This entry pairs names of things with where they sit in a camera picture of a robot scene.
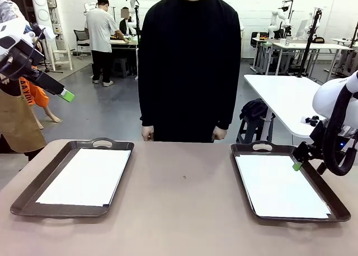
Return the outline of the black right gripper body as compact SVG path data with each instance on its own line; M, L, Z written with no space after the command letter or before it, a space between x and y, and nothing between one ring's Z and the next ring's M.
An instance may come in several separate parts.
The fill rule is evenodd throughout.
M323 159L323 138L324 133L326 132L326 128L324 126L323 121L320 121L315 126L314 130L310 134L310 138L313 140L313 143L309 145L308 151L308 159Z

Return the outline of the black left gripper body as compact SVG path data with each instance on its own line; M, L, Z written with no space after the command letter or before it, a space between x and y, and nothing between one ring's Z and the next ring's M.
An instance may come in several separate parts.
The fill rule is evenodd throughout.
M27 42L18 42L12 47L11 56L13 57L11 63L11 70L13 72L20 68L26 69L30 66L37 66L44 59L44 55L33 44Z

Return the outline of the person's left hand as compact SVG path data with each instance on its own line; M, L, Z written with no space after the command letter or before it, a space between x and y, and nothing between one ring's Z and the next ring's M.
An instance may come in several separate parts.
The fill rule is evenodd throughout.
M225 137L227 135L227 131L228 130L221 129L221 128L216 126L214 128L214 131L213 131L213 134L212 134L212 140L215 141L215 140L223 140L223 139L225 139Z

